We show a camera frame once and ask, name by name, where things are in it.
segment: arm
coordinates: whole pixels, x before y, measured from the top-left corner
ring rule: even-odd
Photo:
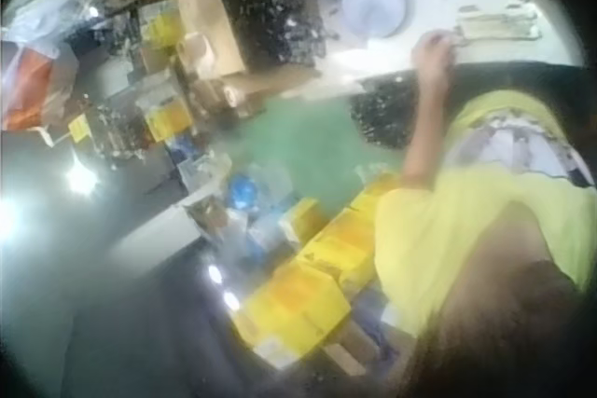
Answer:
[[[431,188],[443,144],[444,103],[453,67],[449,34],[424,35],[412,52],[419,83],[419,101],[412,140],[402,169],[402,185]]]

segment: green surface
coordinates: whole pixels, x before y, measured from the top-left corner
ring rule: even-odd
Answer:
[[[363,140],[345,99],[271,99],[228,136],[226,150],[237,165],[282,165],[297,192],[319,199],[330,216],[363,188],[359,167],[371,180],[382,164],[397,168],[402,160],[402,153]]]

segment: hair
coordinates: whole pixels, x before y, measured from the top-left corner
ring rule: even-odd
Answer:
[[[549,261],[508,279],[499,311],[443,322],[419,337],[400,398],[502,398],[532,386],[579,301],[572,281]]]

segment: light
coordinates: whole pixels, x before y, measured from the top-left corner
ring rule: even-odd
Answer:
[[[215,284],[222,284],[222,272],[217,266],[210,265],[207,268],[207,273],[209,274],[209,278],[212,279]]]
[[[66,176],[71,190],[86,196],[93,191],[98,182],[95,173],[84,167],[77,158],[75,158],[75,166]]]
[[[239,299],[236,298],[236,295],[234,295],[230,291],[226,291],[223,295],[223,298],[224,303],[231,310],[238,311],[241,308],[241,303],[239,302]]]
[[[15,207],[12,202],[0,201],[0,241],[6,241],[15,229]]]

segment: person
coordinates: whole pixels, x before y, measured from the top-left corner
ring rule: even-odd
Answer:
[[[454,46],[424,35],[415,127],[380,200],[375,266],[416,337],[400,396],[512,396],[540,375],[587,287],[597,190],[555,114],[498,90],[446,129]]]

